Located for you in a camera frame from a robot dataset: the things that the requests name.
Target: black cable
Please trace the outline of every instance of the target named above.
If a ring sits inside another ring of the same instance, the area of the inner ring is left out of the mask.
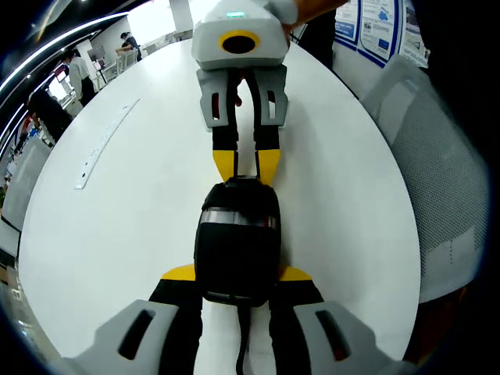
[[[240,321],[241,343],[236,361],[236,374],[243,375],[243,361],[248,347],[248,337],[250,336],[250,307],[238,306],[237,318]]]

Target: green light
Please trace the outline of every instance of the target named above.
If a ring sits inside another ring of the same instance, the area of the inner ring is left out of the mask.
[[[245,17],[245,12],[228,12],[226,16],[228,16],[229,18]]]

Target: poster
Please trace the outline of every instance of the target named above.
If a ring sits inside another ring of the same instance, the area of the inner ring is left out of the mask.
[[[423,45],[420,28],[416,22],[415,9],[411,0],[403,0],[403,20],[405,21],[399,54],[412,60],[416,65],[427,68],[430,51]]]
[[[358,0],[349,0],[337,8],[335,16],[335,34],[354,43],[357,42]]]
[[[363,0],[361,4],[361,45],[389,60],[395,32],[395,0]]]

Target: office chair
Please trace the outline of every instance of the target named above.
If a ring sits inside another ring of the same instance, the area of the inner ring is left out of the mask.
[[[3,202],[2,218],[19,232],[23,230],[31,193],[50,151],[51,149],[40,138],[32,137],[24,146],[16,173],[10,181]]]
[[[124,52],[116,58],[116,74],[119,76],[138,61],[138,50]]]
[[[400,55],[361,103],[408,188],[420,240],[420,302],[465,286],[486,240],[490,185],[484,160],[428,76]]]

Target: white tabletop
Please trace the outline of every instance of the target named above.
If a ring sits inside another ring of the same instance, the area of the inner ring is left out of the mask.
[[[190,41],[169,45],[105,87],[62,136],[33,191],[20,279],[63,356],[85,350],[95,329],[133,300],[148,299],[167,270],[193,263],[202,203],[220,176],[190,50]],[[284,258],[400,359],[420,289],[416,224],[402,176],[376,125],[333,74],[295,45],[284,64],[290,109],[273,183]],[[250,173],[252,106],[244,84],[241,97],[240,173]],[[74,190],[102,130],[137,98],[85,189]],[[252,331],[253,348],[261,339],[269,343],[266,308],[254,316],[260,331]],[[215,361],[224,367],[218,373],[234,373],[235,309],[205,303],[203,320],[196,372],[215,373],[203,364]],[[221,351],[214,353],[216,347]],[[270,345],[252,350],[257,366],[273,365]]]

